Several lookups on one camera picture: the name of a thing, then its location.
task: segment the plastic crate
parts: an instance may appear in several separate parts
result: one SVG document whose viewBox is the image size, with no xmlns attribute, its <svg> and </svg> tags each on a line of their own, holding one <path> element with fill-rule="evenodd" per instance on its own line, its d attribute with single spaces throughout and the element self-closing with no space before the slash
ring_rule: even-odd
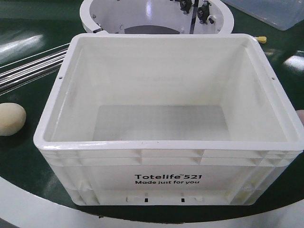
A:
<svg viewBox="0 0 304 228">
<path fill-rule="evenodd" d="M 34 136 L 78 205 L 249 205 L 304 129 L 248 35 L 81 34 Z"/>
<path fill-rule="evenodd" d="M 304 1 L 302 0 L 222 1 L 282 31 L 304 20 Z"/>
</svg>

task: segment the dark green table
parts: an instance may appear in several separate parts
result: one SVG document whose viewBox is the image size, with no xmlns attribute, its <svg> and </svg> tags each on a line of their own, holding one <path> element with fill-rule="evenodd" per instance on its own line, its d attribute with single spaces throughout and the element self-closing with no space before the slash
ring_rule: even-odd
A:
<svg viewBox="0 0 304 228">
<path fill-rule="evenodd" d="M 81 0 L 0 1 L 0 67 L 70 42 L 84 33 Z M 229 7 L 233 33 L 267 36 L 262 48 L 296 110 L 304 109 L 304 22 L 279 31 Z M 304 199 L 304 154 L 252 206 L 77 206 L 33 144 L 33 134 L 56 72 L 0 96 L 27 111 L 17 134 L 0 136 L 0 176 L 35 195 L 101 216 L 152 222 L 199 222 L 231 219 L 273 210 Z"/>
</svg>

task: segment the yellow cap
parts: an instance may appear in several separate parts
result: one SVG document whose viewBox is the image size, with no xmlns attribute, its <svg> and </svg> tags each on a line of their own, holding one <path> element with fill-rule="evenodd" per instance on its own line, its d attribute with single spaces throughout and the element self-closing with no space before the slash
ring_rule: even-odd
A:
<svg viewBox="0 0 304 228">
<path fill-rule="evenodd" d="M 267 37 L 255 37 L 255 38 L 261 44 L 265 44 L 267 42 Z"/>
</svg>

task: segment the machine part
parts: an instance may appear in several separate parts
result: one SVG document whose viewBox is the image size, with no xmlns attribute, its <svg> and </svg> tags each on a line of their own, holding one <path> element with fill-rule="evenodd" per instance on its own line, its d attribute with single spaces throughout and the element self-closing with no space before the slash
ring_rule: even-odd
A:
<svg viewBox="0 0 304 228">
<path fill-rule="evenodd" d="M 207 18 L 207 20 L 210 22 L 211 25 L 213 25 L 216 22 L 217 17 L 215 17 L 213 15 L 209 15 L 209 17 Z"/>
<path fill-rule="evenodd" d="M 201 24 L 207 24 L 207 19 L 210 16 L 209 6 L 211 6 L 209 1 L 203 1 L 203 5 L 198 8 L 198 18 Z"/>
<path fill-rule="evenodd" d="M 150 28 L 148 27 L 144 30 L 144 26 L 168 28 L 180 34 L 231 33 L 234 25 L 233 15 L 229 8 L 220 0 L 210 1 L 212 4 L 210 15 L 217 18 L 216 23 L 212 26 L 200 25 L 200 21 L 197 18 L 197 9 L 204 3 L 203 0 L 192 0 L 193 5 L 189 9 L 189 14 L 186 12 L 185 15 L 180 11 L 181 1 L 84 0 L 80 7 L 80 17 L 88 33 L 97 33 L 105 30 L 113 34 L 127 34 L 128 31 L 133 31 L 133 34 L 134 32 L 137 34 L 150 34 Z"/>
<path fill-rule="evenodd" d="M 184 11 L 184 14 L 188 14 L 191 9 L 192 1 L 191 0 L 181 0 L 180 1 L 180 9 Z"/>
<path fill-rule="evenodd" d="M 22 59 L 16 63 L 0 67 L 0 69 L 7 69 L 5 72 L 0 74 L 0 95 L 57 71 L 67 53 L 68 45 L 69 44 L 64 44 L 37 55 Z M 55 52 L 45 56 L 45 54 L 51 51 Z M 36 60 L 12 69 L 13 65 L 31 58 Z"/>
</svg>

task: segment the beige ball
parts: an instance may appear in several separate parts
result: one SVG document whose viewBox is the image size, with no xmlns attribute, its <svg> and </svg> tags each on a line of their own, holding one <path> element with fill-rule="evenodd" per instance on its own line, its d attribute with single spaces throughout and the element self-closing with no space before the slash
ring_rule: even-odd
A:
<svg viewBox="0 0 304 228">
<path fill-rule="evenodd" d="M 24 125 L 26 112 L 16 103 L 0 104 L 0 136 L 17 133 Z"/>
<path fill-rule="evenodd" d="M 297 110 L 296 113 L 298 113 L 298 116 L 304 125 L 304 110 Z"/>
</svg>

